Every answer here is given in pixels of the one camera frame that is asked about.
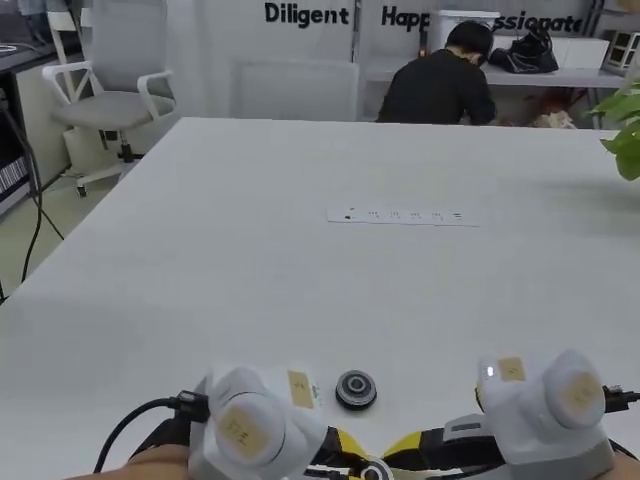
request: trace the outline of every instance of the shelf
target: shelf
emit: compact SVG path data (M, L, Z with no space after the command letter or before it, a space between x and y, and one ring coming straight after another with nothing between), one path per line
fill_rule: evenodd
M364 77L369 82L390 82L395 73L411 60L405 57L374 57L365 64ZM624 77L604 70L563 68L548 74L517 75L492 65L485 65L482 69L490 85L618 89L624 84Z

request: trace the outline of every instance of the black bag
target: black bag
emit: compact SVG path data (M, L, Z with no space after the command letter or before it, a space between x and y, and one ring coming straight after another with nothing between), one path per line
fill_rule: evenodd
M489 63L509 73L535 74L558 70L551 35L548 30L538 27L532 28L525 37L514 40L509 50L495 49Z

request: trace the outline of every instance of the black hair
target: black hair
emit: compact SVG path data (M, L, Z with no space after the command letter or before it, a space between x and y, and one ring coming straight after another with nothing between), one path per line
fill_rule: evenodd
M451 30L446 47L458 47L462 53L479 53L489 57L493 48L493 31L484 23L468 20Z

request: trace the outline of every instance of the person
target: person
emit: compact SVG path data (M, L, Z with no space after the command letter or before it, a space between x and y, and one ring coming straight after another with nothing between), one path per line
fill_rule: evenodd
M395 74L377 122L454 125L466 114L473 125L491 123L496 106L480 66L492 47L489 27L459 23L443 50L417 58Z
M190 480L189 430L188 422L180 418L166 420L154 430L122 468L71 480ZM622 453L616 453L614 469L597 480L639 478L640 462Z

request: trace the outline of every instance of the ball bearing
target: ball bearing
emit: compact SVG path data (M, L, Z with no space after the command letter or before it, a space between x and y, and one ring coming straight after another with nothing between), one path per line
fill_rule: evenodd
M338 379L336 398L347 410L366 410L377 396L373 378L360 370L348 371Z

